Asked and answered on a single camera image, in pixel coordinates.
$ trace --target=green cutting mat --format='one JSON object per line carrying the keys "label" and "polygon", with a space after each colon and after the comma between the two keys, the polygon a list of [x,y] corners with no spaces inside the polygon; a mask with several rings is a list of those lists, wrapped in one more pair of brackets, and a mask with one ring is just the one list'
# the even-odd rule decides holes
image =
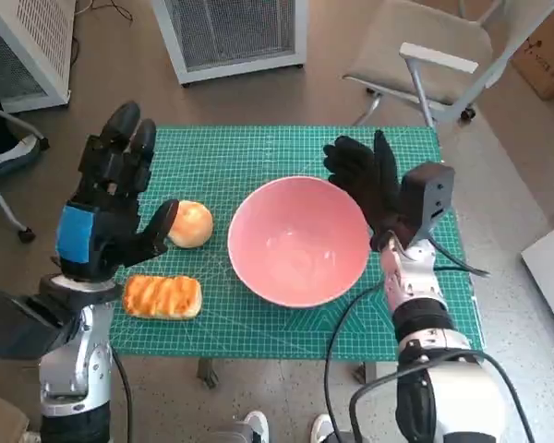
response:
{"label": "green cutting mat", "polygon": [[[386,138],[401,173],[440,159],[437,137],[425,127],[386,127]],[[325,177],[322,146],[346,134],[371,146],[374,128],[336,126],[192,126],[158,131],[152,178],[140,199],[142,227],[167,198],[204,203],[214,216],[214,234],[202,248],[169,251],[146,263],[121,269],[117,280],[133,273],[186,274],[201,282],[203,308],[190,321],[145,320],[115,307],[113,344],[120,353],[246,358],[325,356],[332,330],[351,299],[379,279],[373,254],[355,288],[338,300],[312,309],[288,309],[265,302],[236,277],[226,250],[228,226],[240,202],[270,180],[296,174]],[[453,214],[435,237],[454,254],[462,247]],[[481,331],[468,276],[443,273],[440,285],[460,331],[476,348]],[[377,293],[350,316],[335,358],[357,361],[396,359],[396,341],[386,301]]]}

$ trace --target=bread loaf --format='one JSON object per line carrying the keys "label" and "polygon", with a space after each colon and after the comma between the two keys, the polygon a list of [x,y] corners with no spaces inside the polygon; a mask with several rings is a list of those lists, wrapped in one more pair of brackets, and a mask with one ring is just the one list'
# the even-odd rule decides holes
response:
{"label": "bread loaf", "polygon": [[201,309],[201,285],[186,276],[132,275],[127,279],[123,308],[133,317],[183,320]]}

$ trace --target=black cable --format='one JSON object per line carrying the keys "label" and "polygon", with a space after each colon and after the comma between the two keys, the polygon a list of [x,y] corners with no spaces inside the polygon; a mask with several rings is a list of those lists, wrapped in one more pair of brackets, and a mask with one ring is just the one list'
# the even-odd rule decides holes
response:
{"label": "black cable", "polygon": [[432,235],[429,235],[427,239],[428,239],[429,242],[431,242],[431,244],[435,247],[435,249],[437,249],[442,255],[444,255],[454,265],[456,265],[456,266],[458,266],[458,267],[460,267],[464,270],[467,270],[468,272],[470,272],[474,275],[477,275],[478,277],[488,277],[490,275],[490,272],[488,272],[487,270],[474,268],[474,267],[468,265],[467,263],[465,263],[464,261],[461,261],[459,258],[455,257],[454,255],[452,255],[452,253],[450,251],[448,251],[445,247],[440,245],[437,242],[437,240],[435,240],[433,238]]}
{"label": "black cable", "polygon": [[72,61],[70,62],[70,67],[72,67],[76,63],[79,56],[80,56],[80,40],[78,40],[75,36],[72,36]]}
{"label": "black cable", "polygon": [[446,271],[446,270],[456,270],[458,272],[468,272],[470,273],[470,271],[466,268],[462,268],[461,266],[436,266],[435,268],[433,268],[433,270],[435,272],[443,272],[443,271]]}
{"label": "black cable", "polygon": [[332,349],[334,347],[334,343],[336,343],[336,339],[338,338],[339,333],[341,332],[341,330],[343,330],[344,322],[346,321],[347,317],[349,317],[349,314],[351,313],[353,308],[361,300],[363,300],[368,294],[379,291],[382,285],[383,285],[383,281],[380,281],[376,283],[375,286],[372,286],[362,291],[361,293],[359,293],[357,297],[353,299],[353,301],[349,304],[349,306],[345,308],[343,315],[341,316],[341,318],[339,319],[339,322],[334,328],[331,341],[329,342],[328,351],[326,352],[326,362],[324,364],[324,397],[326,400],[326,409],[328,410],[329,416],[331,417],[332,428],[334,429],[334,435],[337,437],[339,442],[343,442],[343,439],[341,437],[341,430],[339,429],[339,426],[336,423],[336,418],[334,417],[334,410],[332,409],[332,404],[331,404],[331,390],[329,388],[329,373],[331,370]]}
{"label": "black cable", "polygon": [[357,402],[367,393],[372,391],[375,388],[378,388],[386,383],[389,383],[393,380],[397,380],[400,377],[408,376],[409,374],[413,374],[414,372],[422,371],[425,369],[429,369],[433,366],[439,365],[442,362],[463,357],[467,355],[472,355],[474,357],[478,357],[484,360],[489,361],[497,370],[497,372],[500,374],[501,378],[505,382],[505,385],[507,385],[507,388],[509,389],[509,392],[511,393],[513,402],[515,403],[515,408],[517,409],[517,413],[519,413],[519,417],[521,419],[521,423],[524,426],[525,434],[527,435],[527,440],[530,443],[535,443],[536,440],[534,439],[534,435],[531,430],[531,426],[529,425],[529,421],[527,420],[527,416],[525,415],[524,407],[521,404],[521,401],[519,400],[519,396],[517,395],[517,391],[515,390],[515,386],[512,384],[511,380],[509,379],[509,376],[505,372],[505,370],[502,368],[502,366],[497,362],[493,357],[488,355],[487,353],[484,353],[483,351],[475,351],[471,349],[462,349],[458,351],[453,351],[450,353],[446,353],[440,357],[434,358],[432,360],[429,360],[425,363],[420,363],[418,365],[414,365],[411,367],[407,367],[406,369],[403,369],[401,371],[394,372],[393,374],[389,374],[388,376],[378,378],[377,380],[365,385],[364,387],[358,389],[355,394],[353,394],[353,397],[351,397],[351,401],[349,402],[349,416],[351,418],[351,427],[353,428],[353,435],[355,437],[356,443],[362,443],[363,437],[361,436],[361,428],[359,427],[359,422],[357,421]]}
{"label": "black cable", "polygon": [[131,14],[129,12],[129,10],[127,10],[126,7],[123,7],[123,6],[120,6],[118,5],[114,0],[109,0],[111,3],[107,4],[107,5],[100,5],[100,6],[91,6],[90,7],[90,10],[92,11],[96,11],[97,9],[105,9],[106,7],[114,7],[115,10],[117,11],[117,13],[119,13],[119,15],[121,17],[123,17],[125,20],[127,20],[129,23],[132,23],[133,22],[133,14]]}
{"label": "black cable", "polygon": [[117,365],[119,376],[121,376],[121,382],[123,383],[123,390],[126,392],[126,407],[127,407],[127,443],[133,442],[133,398],[131,397],[131,388],[129,387],[129,380],[127,379],[127,373],[123,367],[123,363],[119,358],[117,350],[111,345],[111,353],[113,354],[114,363]]}

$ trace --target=round bun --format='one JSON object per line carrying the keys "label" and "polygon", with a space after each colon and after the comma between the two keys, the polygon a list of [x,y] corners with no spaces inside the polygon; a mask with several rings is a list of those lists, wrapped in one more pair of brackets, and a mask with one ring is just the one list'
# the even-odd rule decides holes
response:
{"label": "round bun", "polygon": [[197,201],[182,200],[168,238],[179,247],[199,247],[210,239],[212,231],[210,210]]}

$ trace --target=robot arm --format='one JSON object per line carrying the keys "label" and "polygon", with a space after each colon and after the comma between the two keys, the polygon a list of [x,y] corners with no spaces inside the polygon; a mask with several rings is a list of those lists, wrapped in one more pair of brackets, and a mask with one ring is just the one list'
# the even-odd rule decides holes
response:
{"label": "robot arm", "polygon": [[[392,237],[381,251],[399,370],[470,349],[448,312],[435,256],[428,240],[403,249]],[[505,426],[504,402],[478,361],[460,357],[398,379],[396,423],[411,442],[494,443]]]}
{"label": "robot arm", "polygon": [[59,223],[61,273],[43,277],[34,296],[0,292],[0,357],[41,358],[43,443],[109,441],[109,329],[121,295],[113,276],[120,265],[166,251],[178,201],[164,202],[137,233],[156,136],[151,120],[138,122],[139,108],[129,102],[89,136],[80,183]]}
{"label": "robot arm", "polygon": [[[324,151],[329,180],[357,202],[374,231],[371,246],[380,252],[398,370],[470,350],[469,340],[454,327],[434,271],[436,250],[428,241],[451,206],[454,170],[422,163],[399,185],[393,153],[380,131],[373,150],[340,137]],[[357,442],[362,437],[355,407],[362,395],[358,391],[350,405]],[[456,356],[398,379],[396,422],[410,442],[491,443],[504,429],[504,402],[474,357]]]}

